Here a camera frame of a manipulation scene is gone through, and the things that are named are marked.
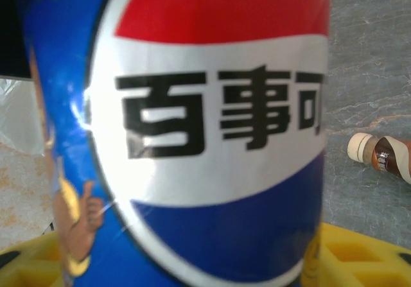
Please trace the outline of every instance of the red stripe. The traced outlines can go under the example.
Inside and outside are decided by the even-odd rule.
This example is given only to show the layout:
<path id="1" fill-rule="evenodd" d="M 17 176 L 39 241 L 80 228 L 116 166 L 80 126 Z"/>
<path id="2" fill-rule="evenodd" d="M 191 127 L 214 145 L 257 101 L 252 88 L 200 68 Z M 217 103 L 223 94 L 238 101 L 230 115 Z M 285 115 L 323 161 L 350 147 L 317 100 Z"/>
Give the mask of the red stripe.
<path id="1" fill-rule="evenodd" d="M 116 35 L 209 44 L 328 35 L 329 0 L 131 0 Z"/>

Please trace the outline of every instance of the blue can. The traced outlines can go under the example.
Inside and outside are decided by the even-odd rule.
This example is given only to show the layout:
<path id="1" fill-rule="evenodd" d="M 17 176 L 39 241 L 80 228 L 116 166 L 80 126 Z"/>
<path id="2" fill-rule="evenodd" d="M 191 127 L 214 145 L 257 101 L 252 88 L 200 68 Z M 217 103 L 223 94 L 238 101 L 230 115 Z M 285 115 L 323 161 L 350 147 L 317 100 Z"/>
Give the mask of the blue can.
<path id="1" fill-rule="evenodd" d="M 67 286 L 317 286 L 329 0 L 17 0 Z"/>

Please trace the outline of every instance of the blue stripe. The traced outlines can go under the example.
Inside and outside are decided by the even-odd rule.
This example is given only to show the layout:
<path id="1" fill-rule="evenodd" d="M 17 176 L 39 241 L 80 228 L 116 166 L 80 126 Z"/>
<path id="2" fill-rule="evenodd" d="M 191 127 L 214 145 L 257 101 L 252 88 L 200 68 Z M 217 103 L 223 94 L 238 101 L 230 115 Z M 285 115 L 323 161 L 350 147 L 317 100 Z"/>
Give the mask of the blue stripe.
<path id="1" fill-rule="evenodd" d="M 266 281 L 296 265 L 314 235 L 320 221 L 323 158 L 322 153 L 279 185 L 227 204 L 132 205 L 188 263 L 221 279 Z"/>

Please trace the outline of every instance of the white bottle cap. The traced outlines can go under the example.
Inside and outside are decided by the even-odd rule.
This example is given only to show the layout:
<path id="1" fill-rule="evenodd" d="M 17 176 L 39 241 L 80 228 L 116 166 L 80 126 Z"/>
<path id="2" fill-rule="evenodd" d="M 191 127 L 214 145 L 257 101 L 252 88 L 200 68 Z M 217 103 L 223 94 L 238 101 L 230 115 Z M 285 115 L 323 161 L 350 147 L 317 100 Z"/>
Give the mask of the white bottle cap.
<path id="1" fill-rule="evenodd" d="M 347 154 L 351 160 L 364 163 L 362 155 L 364 153 L 365 144 L 372 137 L 371 134 L 357 133 L 349 140 Z"/>

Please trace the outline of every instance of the brown bottle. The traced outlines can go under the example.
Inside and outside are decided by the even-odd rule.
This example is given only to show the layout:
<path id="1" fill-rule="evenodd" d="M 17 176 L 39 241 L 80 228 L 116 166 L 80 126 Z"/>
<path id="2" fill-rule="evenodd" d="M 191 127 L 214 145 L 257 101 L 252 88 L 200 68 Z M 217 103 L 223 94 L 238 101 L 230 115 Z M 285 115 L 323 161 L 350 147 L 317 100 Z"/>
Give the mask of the brown bottle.
<path id="1" fill-rule="evenodd" d="M 347 154 L 356 162 L 372 164 L 376 170 L 388 171 L 411 184 L 410 149 L 411 141 L 357 133 L 348 143 Z"/>

